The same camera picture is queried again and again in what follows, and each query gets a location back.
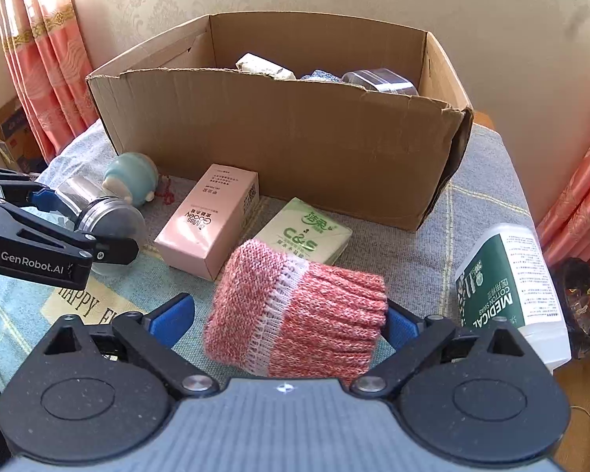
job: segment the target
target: metal container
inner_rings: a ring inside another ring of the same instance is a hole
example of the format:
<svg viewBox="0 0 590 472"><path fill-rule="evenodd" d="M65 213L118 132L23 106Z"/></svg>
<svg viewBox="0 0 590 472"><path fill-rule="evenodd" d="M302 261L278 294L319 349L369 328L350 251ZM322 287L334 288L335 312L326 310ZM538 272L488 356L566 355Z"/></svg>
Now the metal container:
<svg viewBox="0 0 590 472"><path fill-rule="evenodd" d="M85 177L71 177L55 190L72 213L68 215L74 230L94 236L134 239L139 246L146 240L142 214L123 199L102 189ZM121 275L127 265L93 263L92 270L101 275Z"/></svg>

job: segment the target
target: green label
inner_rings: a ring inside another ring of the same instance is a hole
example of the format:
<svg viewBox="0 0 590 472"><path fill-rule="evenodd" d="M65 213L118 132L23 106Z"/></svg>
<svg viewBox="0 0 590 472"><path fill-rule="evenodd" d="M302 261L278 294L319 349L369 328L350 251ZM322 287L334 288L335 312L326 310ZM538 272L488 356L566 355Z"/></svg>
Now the green label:
<svg viewBox="0 0 590 472"><path fill-rule="evenodd" d="M312 226L312 228L319 234L322 234L324 231L334 231L336 228L338 228L338 225L332 225L331 223L328 223L324 216L318 214L315 211L310 211L307 215L302 216L301 221L306 225Z"/></svg>
<svg viewBox="0 0 590 472"><path fill-rule="evenodd" d="M457 278L461 326L481 328L490 318L504 316L517 328L525 325L520 297L499 234L479 249Z"/></svg>
<svg viewBox="0 0 590 472"><path fill-rule="evenodd" d="M288 247L288 252L293 252L300 257L309 257L310 252L314 252L317 248L317 243L313 240L307 239L309 229L304 229L303 232L298 232L293 227L287 227L282 232L282 236L278 240L278 245L282 245L285 249Z"/></svg>

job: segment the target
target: light blue ceramic figurine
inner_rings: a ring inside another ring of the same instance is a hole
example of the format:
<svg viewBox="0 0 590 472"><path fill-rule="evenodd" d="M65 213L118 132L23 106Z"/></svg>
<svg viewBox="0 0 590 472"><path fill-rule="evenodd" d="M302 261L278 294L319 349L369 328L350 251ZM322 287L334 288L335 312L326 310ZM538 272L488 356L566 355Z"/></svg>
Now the light blue ceramic figurine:
<svg viewBox="0 0 590 472"><path fill-rule="evenodd" d="M124 153L107 167L102 187L138 208L153 200L157 181L157 167L151 158L139 153Z"/></svg>

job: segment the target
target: open cardboard box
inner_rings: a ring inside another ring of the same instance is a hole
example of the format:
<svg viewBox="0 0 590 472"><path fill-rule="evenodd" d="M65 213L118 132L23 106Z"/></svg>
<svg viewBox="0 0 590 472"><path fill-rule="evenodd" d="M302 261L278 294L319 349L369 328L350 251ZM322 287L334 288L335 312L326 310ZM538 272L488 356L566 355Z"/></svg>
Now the open cardboard box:
<svg viewBox="0 0 590 472"><path fill-rule="evenodd" d="M245 53L297 78L386 67L420 96L241 74ZM472 106L428 32L304 12L204 15L139 44L87 81L116 148L163 173L258 172L263 195L416 230L457 170Z"/></svg>
<svg viewBox="0 0 590 472"><path fill-rule="evenodd" d="M0 153L12 170L40 173L46 168L39 144L17 97L0 108Z"/></svg>

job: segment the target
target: gray tablecloth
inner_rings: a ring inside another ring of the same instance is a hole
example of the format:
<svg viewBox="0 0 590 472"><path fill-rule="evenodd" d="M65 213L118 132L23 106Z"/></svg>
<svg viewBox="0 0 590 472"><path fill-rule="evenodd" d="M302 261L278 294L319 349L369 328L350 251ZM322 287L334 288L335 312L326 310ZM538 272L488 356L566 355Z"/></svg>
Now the gray tablecloth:
<svg viewBox="0 0 590 472"><path fill-rule="evenodd" d="M115 153L96 122L51 162L39 180L51 187L73 175L102 181ZM167 267L153 239L194 185L171 179L170 198L157 197L143 206L148 243L127 274L120 278L92 275L85 292L6 278L0 275L0 384L3 386L36 342L63 313L75 312L87 323L107 321L115 312L152 310L180 291L195 298L193 328L175 350L222 381L240 372L216 364L203 353L201 338L211 307L214 284ZM285 202L263 197L260 210L246 229L253 236ZM353 229L350 243L337 265L381 274L388 295L419 316L442 313L455 318L455 269L486 228L515 223L533 228L527 203L500 135L475 125L458 172L442 192L426 222L416 233L333 214ZM374 362L391 353L381 340Z"/></svg>

